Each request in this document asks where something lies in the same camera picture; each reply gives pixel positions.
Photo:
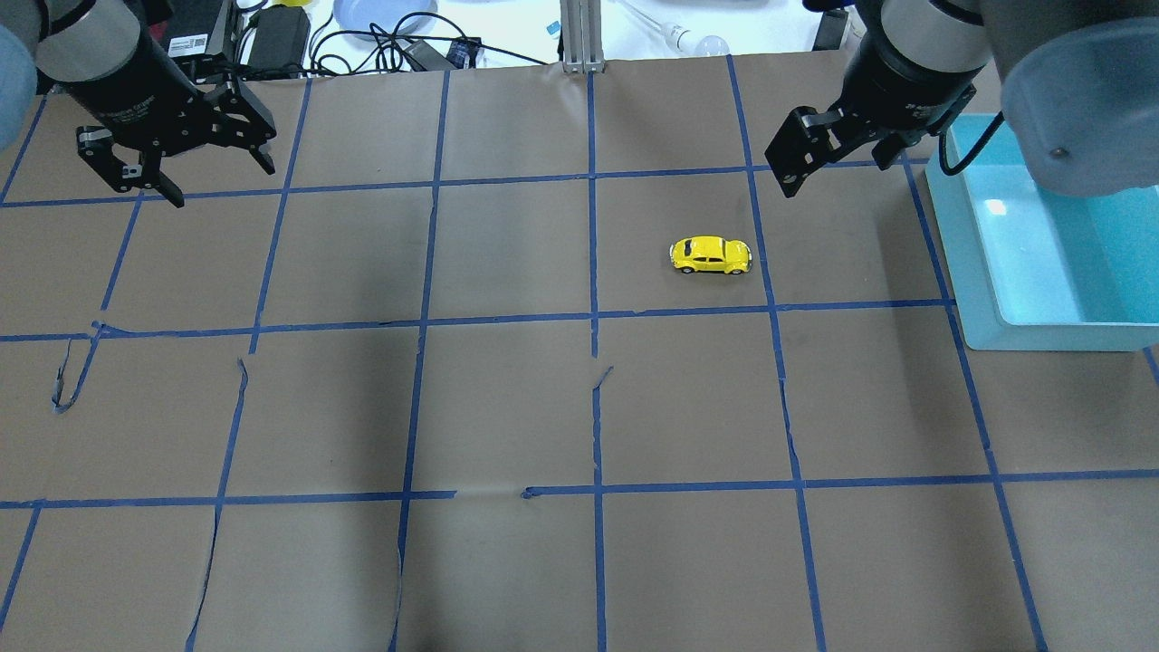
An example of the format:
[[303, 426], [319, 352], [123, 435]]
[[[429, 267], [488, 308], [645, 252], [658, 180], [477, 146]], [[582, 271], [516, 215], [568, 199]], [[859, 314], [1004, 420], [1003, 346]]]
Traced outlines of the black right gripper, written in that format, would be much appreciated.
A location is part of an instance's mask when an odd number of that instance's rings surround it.
[[898, 164], [924, 135], [940, 137], [974, 98], [981, 67], [927, 69], [885, 34], [869, 32], [846, 67], [841, 91], [828, 110], [796, 107], [765, 151], [783, 197], [794, 198], [825, 164], [870, 144], [880, 169]]

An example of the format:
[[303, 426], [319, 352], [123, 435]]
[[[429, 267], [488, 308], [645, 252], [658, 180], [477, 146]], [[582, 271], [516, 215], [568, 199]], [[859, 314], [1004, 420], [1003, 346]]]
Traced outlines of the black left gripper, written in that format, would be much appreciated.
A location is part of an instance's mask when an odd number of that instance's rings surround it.
[[173, 207], [185, 195], [161, 162], [203, 146], [245, 151], [267, 175], [276, 173], [274, 115], [227, 72], [210, 91], [196, 87], [154, 41], [137, 42], [127, 61], [99, 79], [63, 81], [94, 125], [76, 129], [76, 153], [112, 191], [156, 191]]

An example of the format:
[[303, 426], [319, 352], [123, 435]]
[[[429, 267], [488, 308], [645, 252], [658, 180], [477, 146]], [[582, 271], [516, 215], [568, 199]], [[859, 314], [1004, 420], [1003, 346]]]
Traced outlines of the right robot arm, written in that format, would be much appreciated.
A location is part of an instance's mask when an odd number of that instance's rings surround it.
[[865, 36], [825, 110], [796, 107], [764, 156], [786, 197], [863, 146], [888, 169], [948, 135], [994, 65], [1001, 111], [957, 174], [1009, 127], [1032, 180], [1065, 197], [1156, 186], [1154, 1], [857, 1]]

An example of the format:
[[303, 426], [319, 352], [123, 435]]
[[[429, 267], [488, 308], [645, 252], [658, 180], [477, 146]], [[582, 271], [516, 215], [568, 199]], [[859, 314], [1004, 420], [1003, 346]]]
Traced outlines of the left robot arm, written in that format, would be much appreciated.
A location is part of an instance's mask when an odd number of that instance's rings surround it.
[[199, 90], [123, 1], [5, 1], [1, 142], [10, 146], [45, 76], [92, 115], [78, 156], [116, 193], [185, 195], [162, 161], [203, 146], [242, 149], [276, 173], [274, 116], [234, 74]]

